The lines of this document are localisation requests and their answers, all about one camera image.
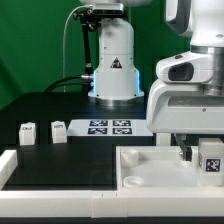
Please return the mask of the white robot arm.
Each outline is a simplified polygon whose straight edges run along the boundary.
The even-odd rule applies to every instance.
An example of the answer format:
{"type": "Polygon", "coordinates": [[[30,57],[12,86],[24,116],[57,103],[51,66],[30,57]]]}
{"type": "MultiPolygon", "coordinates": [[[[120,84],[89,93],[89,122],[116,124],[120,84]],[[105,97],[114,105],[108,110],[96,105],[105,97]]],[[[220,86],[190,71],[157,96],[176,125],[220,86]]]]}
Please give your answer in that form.
{"type": "MultiPolygon", "coordinates": [[[[80,0],[87,7],[84,26],[99,31],[100,59],[93,76],[91,100],[108,105],[143,96],[133,63],[133,28],[123,19],[126,6],[153,0],[80,0]]],[[[191,38],[190,50],[159,61],[157,79],[147,101],[147,127],[172,133],[182,150],[186,134],[224,133],[224,0],[165,0],[165,22],[191,38]]]]}

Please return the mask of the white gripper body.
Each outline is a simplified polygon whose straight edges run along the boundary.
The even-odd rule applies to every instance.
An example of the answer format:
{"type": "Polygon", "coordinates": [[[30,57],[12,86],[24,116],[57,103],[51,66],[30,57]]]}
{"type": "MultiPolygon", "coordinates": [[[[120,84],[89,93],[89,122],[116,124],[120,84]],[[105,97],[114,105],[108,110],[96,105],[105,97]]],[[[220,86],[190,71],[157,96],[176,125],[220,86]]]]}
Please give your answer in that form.
{"type": "Polygon", "coordinates": [[[147,126],[154,133],[224,134],[224,54],[191,51],[163,59],[150,89],[147,126]]]}

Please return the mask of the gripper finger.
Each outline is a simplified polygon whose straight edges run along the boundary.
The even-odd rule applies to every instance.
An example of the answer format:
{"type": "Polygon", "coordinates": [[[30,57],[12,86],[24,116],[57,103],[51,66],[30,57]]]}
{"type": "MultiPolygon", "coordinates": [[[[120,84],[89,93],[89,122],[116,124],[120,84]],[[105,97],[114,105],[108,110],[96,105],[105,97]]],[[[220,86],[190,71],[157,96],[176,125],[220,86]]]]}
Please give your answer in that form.
{"type": "Polygon", "coordinates": [[[183,161],[191,161],[192,160],[192,149],[187,147],[184,143],[184,135],[182,134],[175,134],[174,135],[177,145],[180,147],[180,157],[183,161]]]}

